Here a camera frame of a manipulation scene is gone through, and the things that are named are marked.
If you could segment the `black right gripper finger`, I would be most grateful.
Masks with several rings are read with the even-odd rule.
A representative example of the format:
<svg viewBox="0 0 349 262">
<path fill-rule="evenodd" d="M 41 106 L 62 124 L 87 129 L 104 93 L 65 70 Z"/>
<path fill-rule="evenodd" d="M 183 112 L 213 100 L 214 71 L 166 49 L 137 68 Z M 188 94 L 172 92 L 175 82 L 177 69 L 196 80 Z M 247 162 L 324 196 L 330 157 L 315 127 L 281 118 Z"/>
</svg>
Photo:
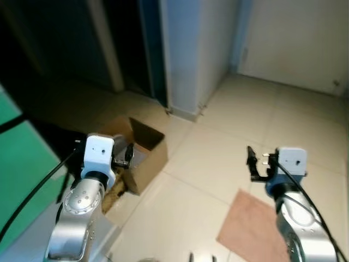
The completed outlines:
<svg viewBox="0 0 349 262">
<path fill-rule="evenodd" d="M 249 169 L 249 172 L 251 174 L 251 181 L 252 182 L 262 182 L 262 176 L 258 172 L 257 169 L 257 157 L 255 154 L 254 149 L 252 149 L 251 146 L 246 147 L 247 151 L 247 159 L 246 159 L 246 165 Z"/>
</svg>

